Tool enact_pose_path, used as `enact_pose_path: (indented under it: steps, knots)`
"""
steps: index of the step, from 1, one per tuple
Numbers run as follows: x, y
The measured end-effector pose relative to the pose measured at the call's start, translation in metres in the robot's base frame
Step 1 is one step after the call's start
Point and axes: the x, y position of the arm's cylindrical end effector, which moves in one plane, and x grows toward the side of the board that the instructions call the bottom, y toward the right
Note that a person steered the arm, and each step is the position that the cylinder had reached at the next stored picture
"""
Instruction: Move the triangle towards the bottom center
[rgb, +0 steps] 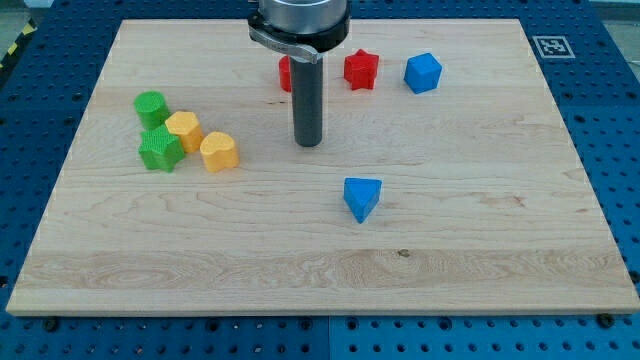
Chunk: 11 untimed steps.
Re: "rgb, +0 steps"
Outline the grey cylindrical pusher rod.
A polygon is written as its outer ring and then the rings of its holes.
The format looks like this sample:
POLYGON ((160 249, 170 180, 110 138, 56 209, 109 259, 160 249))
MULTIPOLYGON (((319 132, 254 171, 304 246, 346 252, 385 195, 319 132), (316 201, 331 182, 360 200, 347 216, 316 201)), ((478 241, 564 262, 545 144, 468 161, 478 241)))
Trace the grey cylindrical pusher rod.
POLYGON ((314 147, 323 134, 323 68, 316 63, 290 58, 294 138, 298 145, 314 147))

